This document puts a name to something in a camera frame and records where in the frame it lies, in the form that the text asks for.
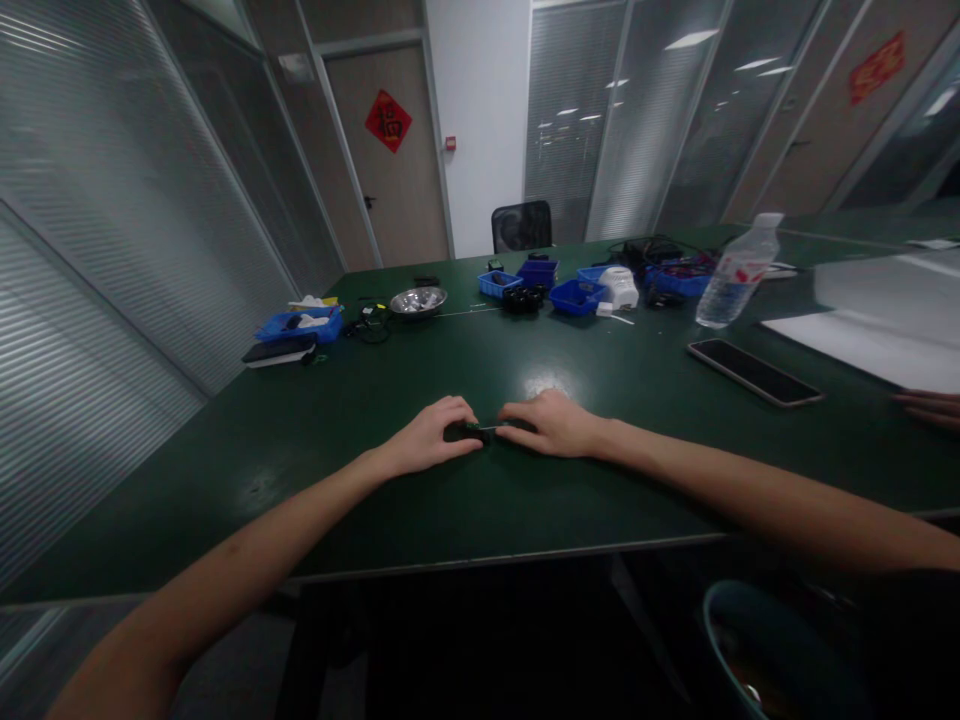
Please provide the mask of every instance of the metal bowl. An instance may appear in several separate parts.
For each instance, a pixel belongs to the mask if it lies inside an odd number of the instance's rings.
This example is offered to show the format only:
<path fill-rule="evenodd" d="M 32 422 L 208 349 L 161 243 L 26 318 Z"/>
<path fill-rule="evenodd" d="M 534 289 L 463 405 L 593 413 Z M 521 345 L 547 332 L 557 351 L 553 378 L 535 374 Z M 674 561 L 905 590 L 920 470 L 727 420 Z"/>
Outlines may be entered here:
<path fill-rule="evenodd" d="M 443 288 L 413 288 L 394 296 L 390 309 L 404 320 L 422 320 L 440 312 L 446 300 L 447 291 Z"/>

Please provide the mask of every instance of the blue storage box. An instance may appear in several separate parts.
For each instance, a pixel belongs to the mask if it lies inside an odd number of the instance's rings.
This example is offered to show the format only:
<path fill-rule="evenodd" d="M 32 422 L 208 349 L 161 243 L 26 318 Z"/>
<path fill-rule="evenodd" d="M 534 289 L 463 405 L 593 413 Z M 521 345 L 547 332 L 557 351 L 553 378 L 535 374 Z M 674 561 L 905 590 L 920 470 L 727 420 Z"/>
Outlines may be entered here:
<path fill-rule="evenodd" d="M 292 317 L 300 315 L 309 315 L 310 317 L 328 317 L 330 322 L 326 325 L 316 325 L 310 328 L 296 327 L 293 330 L 287 330 L 287 322 Z M 340 328 L 343 327 L 343 313 L 340 306 L 326 308 L 308 308 L 300 312 L 280 313 L 274 315 L 263 324 L 254 337 L 260 342 L 276 342 L 277 340 L 286 340 L 287 338 L 297 337 L 298 335 L 316 335 L 318 343 L 333 342 L 340 334 Z"/>
<path fill-rule="evenodd" d="M 559 260 L 527 260 L 517 270 L 517 275 L 523 278 L 523 284 L 527 287 L 545 285 L 551 288 L 557 282 L 558 267 Z"/>
<path fill-rule="evenodd" d="M 550 291 L 550 302 L 561 312 L 589 315 L 596 311 L 605 289 L 603 285 L 585 280 L 567 280 Z"/>
<path fill-rule="evenodd" d="M 609 270 L 612 267 L 626 267 L 626 265 L 601 265 L 600 267 L 595 268 L 580 268 L 577 270 L 577 279 L 592 283 L 599 283 L 600 276 L 603 275 L 604 271 Z"/>
<path fill-rule="evenodd" d="M 497 285 L 493 281 L 493 276 L 499 275 L 503 280 L 503 285 Z M 508 287 L 516 287 L 523 282 L 523 278 L 519 278 L 516 275 L 511 275 L 510 273 L 505 273 L 503 270 L 494 270 L 493 272 L 484 273 L 480 275 L 477 280 L 480 281 L 480 292 L 484 295 L 492 295 L 493 297 L 500 298 L 503 300 L 503 291 Z"/>
<path fill-rule="evenodd" d="M 672 292 L 683 297 L 700 297 L 710 284 L 713 275 L 700 275 L 692 278 L 678 278 L 661 272 L 663 266 L 655 268 L 647 266 L 647 272 L 643 276 L 643 289 L 647 290 L 656 280 L 658 292 Z"/>

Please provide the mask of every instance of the hand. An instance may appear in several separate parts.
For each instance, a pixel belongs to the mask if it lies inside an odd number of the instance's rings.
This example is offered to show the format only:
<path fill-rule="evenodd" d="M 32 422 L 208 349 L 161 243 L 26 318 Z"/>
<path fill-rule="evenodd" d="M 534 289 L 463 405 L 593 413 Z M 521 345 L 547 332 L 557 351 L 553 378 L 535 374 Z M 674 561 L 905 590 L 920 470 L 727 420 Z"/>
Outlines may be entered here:
<path fill-rule="evenodd" d="M 960 395 L 904 390 L 893 399 L 915 418 L 960 434 Z"/>
<path fill-rule="evenodd" d="M 602 418 L 592 415 L 559 390 L 544 390 L 533 400 L 507 403 L 498 420 L 517 418 L 536 426 L 537 432 L 501 426 L 497 435 L 544 455 L 583 457 L 596 451 L 603 432 Z"/>
<path fill-rule="evenodd" d="M 426 470 L 460 455 L 479 450 L 479 440 L 445 442 L 443 430 L 455 422 L 477 422 L 462 397 L 450 397 L 428 405 L 410 424 L 371 451 L 389 477 Z"/>

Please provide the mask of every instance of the white plastic item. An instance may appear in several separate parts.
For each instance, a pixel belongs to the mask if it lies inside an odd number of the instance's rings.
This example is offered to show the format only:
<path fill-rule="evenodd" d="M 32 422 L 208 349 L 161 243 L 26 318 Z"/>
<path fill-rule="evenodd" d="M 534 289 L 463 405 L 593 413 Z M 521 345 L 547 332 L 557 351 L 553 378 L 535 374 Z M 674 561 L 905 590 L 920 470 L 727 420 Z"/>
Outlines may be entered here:
<path fill-rule="evenodd" d="M 697 305 L 698 323 L 722 328 L 743 312 L 780 252 L 777 226 L 781 220 L 782 213 L 761 213 L 754 218 L 752 228 L 727 245 Z"/>
<path fill-rule="evenodd" d="M 603 271 L 598 281 L 607 289 L 603 299 L 613 305 L 614 310 L 620 308 L 633 309 L 640 300 L 640 293 L 633 282 L 633 273 L 625 267 L 611 267 Z"/>

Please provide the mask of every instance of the black smartphone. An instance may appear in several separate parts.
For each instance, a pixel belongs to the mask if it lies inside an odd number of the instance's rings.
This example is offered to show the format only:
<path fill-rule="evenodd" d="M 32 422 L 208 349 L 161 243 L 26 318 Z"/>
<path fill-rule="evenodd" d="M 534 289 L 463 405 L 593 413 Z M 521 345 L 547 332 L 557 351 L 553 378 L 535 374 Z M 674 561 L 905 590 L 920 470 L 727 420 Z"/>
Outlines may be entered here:
<path fill-rule="evenodd" d="M 792 375 L 777 370 L 726 340 L 704 340 L 687 345 L 693 356 L 719 370 L 778 407 L 796 407 L 822 400 L 824 394 Z"/>

